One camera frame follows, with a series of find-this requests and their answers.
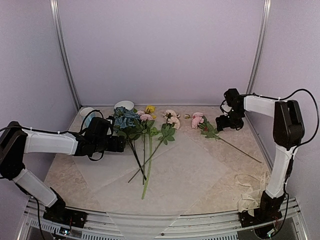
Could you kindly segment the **yellow fake flower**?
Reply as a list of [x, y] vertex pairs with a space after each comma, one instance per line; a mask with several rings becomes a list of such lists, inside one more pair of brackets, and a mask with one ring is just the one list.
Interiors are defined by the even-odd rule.
[[154, 112], [156, 110], [156, 107], [153, 105], [147, 105], [144, 110], [144, 114], [140, 116], [141, 121], [145, 125], [146, 129], [146, 134], [144, 135], [147, 136], [148, 139], [148, 147], [149, 147], [149, 158], [147, 162], [147, 175], [146, 175], [146, 180], [144, 183], [143, 187], [143, 192], [141, 199], [144, 200], [148, 188], [148, 183], [150, 180], [150, 175], [151, 175], [151, 167], [152, 167], [152, 154], [153, 154], [153, 137], [159, 134], [159, 130], [155, 126], [155, 119], [156, 116], [154, 115]]

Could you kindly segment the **blue hydrangea fake flower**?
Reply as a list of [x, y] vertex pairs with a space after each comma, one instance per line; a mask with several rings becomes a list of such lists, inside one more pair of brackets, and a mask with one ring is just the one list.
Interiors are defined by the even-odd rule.
[[143, 127], [141, 124], [140, 116], [134, 110], [128, 110], [124, 106], [116, 107], [113, 110], [114, 117], [114, 129], [118, 136], [125, 138], [126, 144], [131, 149], [135, 160], [142, 173], [142, 183], [147, 179], [144, 169], [142, 168], [139, 160], [137, 150], [135, 147], [135, 141], [138, 140], [143, 133]]

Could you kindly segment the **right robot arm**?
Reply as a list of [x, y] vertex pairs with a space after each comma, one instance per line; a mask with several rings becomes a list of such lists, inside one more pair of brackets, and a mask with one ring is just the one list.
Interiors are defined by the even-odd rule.
[[246, 112], [273, 119], [275, 159], [269, 183], [262, 191], [259, 206], [253, 210], [241, 210], [238, 214], [243, 228], [262, 225], [257, 231], [258, 238], [270, 239], [280, 231], [271, 222], [287, 217], [281, 213], [280, 207], [283, 202], [289, 202], [287, 181], [292, 173], [296, 152], [304, 145], [305, 127], [299, 103], [289, 96], [274, 98], [255, 93], [240, 94], [237, 89], [230, 88], [224, 93], [220, 109], [223, 114], [215, 119], [219, 132], [225, 128], [240, 130]]

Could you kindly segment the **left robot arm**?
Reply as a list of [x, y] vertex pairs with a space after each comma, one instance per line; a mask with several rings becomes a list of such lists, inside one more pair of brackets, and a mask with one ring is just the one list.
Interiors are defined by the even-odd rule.
[[83, 228], [87, 213], [66, 207], [63, 198], [36, 177], [23, 163], [24, 155], [30, 153], [64, 154], [92, 158], [93, 154], [105, 152], [122, 153], [124, 136], [114, 135], [115, 119], [93, 117], [87, 127], [79, 132], [46, 131], [28, 128], [12, 121], [2, 128], [0, 137], [0, 175], [13, 181], [22, 192], [44, 205], [43, 218], [69, 227]]

